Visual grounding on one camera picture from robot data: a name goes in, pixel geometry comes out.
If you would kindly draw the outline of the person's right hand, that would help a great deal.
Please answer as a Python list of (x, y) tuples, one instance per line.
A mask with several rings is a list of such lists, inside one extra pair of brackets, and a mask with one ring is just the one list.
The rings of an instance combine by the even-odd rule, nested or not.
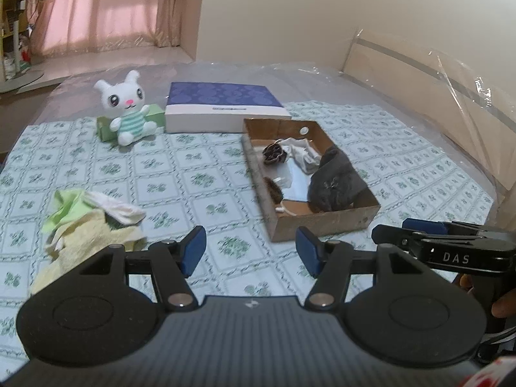
[(481, 276), (460, 273), (454, 283), (472, 295), (495, 318), (515, 316), (515, 276)]

